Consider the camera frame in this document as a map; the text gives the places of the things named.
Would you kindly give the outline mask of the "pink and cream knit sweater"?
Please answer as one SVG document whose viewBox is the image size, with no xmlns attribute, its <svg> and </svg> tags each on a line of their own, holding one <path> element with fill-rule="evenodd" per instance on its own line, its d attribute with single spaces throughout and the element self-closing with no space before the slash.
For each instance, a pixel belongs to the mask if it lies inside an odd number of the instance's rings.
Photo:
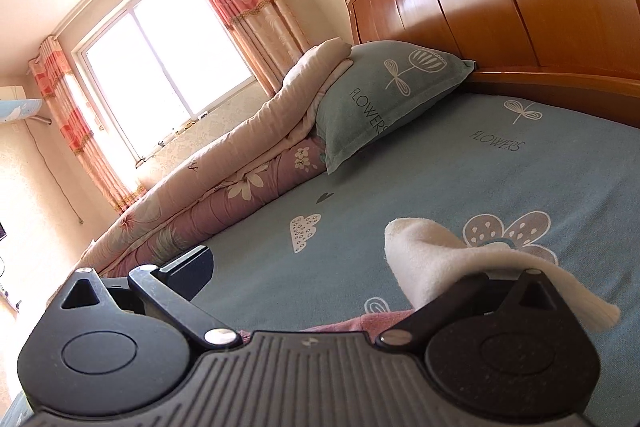
<svg viewBox="0 0 640 427">
<path fill-rule="evenodd" d="M 397 218 L 387 223 L 384 229 L 384 255 L 394 274 L 401 291 L 411 305 L 411 310 L 365 313 L 360 317 L 352 317 L 341 322 L 329 323 L 305 319 L 303 325 L 309 322 L 306 332 L 346 333 L 363 331 L 373 340 L 378 334 L 393 329 L 393 324 L 408 319 L 412 311 L 418 311 L 425 305 L 435 303 L 437 297 L 444 297 L 445 291 L 452 289 L 454 283 L 462 282 L 463 277 L 482 273 L 513 275 L 527 269 L 540 270 L 547 275 L 552 285 L 559 291 L 561 297 L 570 307 L 575 317 L 585 329 L 591 332 L 602 332 L 620 321 L 620 308 L 608 303 L 586 286 L 576 277 L 555 265 L 553 262 L 517 251 L 506 245 L 497 246 L 491 243 L 485 246 L 468 246 L 454 233 L 439 223 L 424 218 Z M 330 289 L 329 284 L 306 280 L 305 288 L 312 291 L 320 289 L 320 301 L 325 305 L 330 297 L 340 293 L 340 289 Z M 260 311 L 259 306 L 266 306 L 267 318 L 285 321 L 292 312 L 302 311 L 299 299 L 305 297 L 306 289 L 293 291 L 295 281 L 285 277 L 266 288 L 260 288 L 258 283 L 245 283 L 255 295 L 250 297 L 250 310 Z M 285 290 L 282 303 L 273 301 L 273 294 Z M 285 329 L 302 329 L 302 326 L 284 326 Z"/>
</svg>

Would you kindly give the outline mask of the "pink floral folded quilt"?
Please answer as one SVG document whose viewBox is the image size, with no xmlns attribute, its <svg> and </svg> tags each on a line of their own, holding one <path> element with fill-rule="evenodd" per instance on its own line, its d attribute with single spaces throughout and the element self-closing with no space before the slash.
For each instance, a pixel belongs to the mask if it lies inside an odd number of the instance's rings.
<svg viewBox="0 0 640 427">
<path fill-rule="evenodd" d="M 232 176 L 243 176 L 307 138 L 323 95 L 352 64 L 350 52 L 352 46 L 340 38 L 307 51 L 288 71 L 280 91 L 257 113 L 155 184 L 86 249 L 76 267 L 107 273 Z"/>
</svg>

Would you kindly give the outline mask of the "blue floral bed sheet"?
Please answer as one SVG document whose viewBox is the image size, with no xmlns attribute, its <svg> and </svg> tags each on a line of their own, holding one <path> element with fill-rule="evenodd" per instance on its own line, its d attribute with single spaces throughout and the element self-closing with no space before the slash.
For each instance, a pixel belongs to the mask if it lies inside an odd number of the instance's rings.
<svg viewBox="0 0 640 427">
<path fill-rule="evenodd" d="M 262 207 L 209 241 L 216 268 L 198 303 L 249 329 L 303 329 L 401 310 L 383 258 L 390 220 L 432 219 L 484 244 L 535 245 L 620 307 L 593 337 L 601 376 L 586 416 L 639 421 L 639 132 L 568 109 L 461 95 Z"/>
</svg>

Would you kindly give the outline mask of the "blue-green flowers pillow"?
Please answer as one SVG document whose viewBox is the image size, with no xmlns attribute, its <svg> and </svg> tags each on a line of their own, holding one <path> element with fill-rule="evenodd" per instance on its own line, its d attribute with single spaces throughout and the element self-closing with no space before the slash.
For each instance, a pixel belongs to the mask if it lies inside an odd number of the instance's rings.
<svg viewBox="0 0 640 427">
<path fill-rule="evenodd" d="M 349 58 L 352 66 L 326 92 L 316 117 L 327 173 L 426 112 L 476 67 L 472 60 L 397 40 L 358 44 Z"/>
</svg>

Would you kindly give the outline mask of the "pink striped curtain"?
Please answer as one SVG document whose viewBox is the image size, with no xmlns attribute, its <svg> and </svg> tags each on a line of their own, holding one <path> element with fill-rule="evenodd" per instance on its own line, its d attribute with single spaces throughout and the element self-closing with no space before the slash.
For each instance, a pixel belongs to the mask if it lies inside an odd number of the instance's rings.
<svg viewBox="0 0 640 427">
<path fill-rule="evenodd" d="M 268 96 L 283 87 L 288 71 L 309 50 L 303 29 L 284 0 L 207 0 L 229 31 Z M 40 94 L 63 138 L 91 181 L 117 213 L 145 194 L 143 185 L 117 168 L 111 141 L 82 91 L 58 39 L 49 36 L 28 62 Z"/>
</svg>

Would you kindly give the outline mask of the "bright window with frame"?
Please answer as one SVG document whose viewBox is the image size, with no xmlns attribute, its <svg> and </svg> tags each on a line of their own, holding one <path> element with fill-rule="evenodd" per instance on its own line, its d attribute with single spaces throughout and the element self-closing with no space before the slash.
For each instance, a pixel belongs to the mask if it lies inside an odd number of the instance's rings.
<svg viewBox="0 0 640 427">
<path fill-rule="evenodd" d="M 74 57 L 137 164 L 254 80 L 208 0 L 124 0 Z"/>
</svg>

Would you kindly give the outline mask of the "white wall air conditioner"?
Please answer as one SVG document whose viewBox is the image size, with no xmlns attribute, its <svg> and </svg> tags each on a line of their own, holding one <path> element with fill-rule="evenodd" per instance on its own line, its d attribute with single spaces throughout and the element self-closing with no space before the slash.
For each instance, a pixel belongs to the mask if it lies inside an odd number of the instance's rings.
<svg viewBox="0 0 640 427">
<path fill-rule="evenodd" d="M 39 115 L 43 101 L 41 98 L 27 98 L 22 86 L 0 87 L 0 122 L 13 124 L 15 121 L 32 119 L 41 124 L 52 124 L 48 117 Z"/>
</svg>

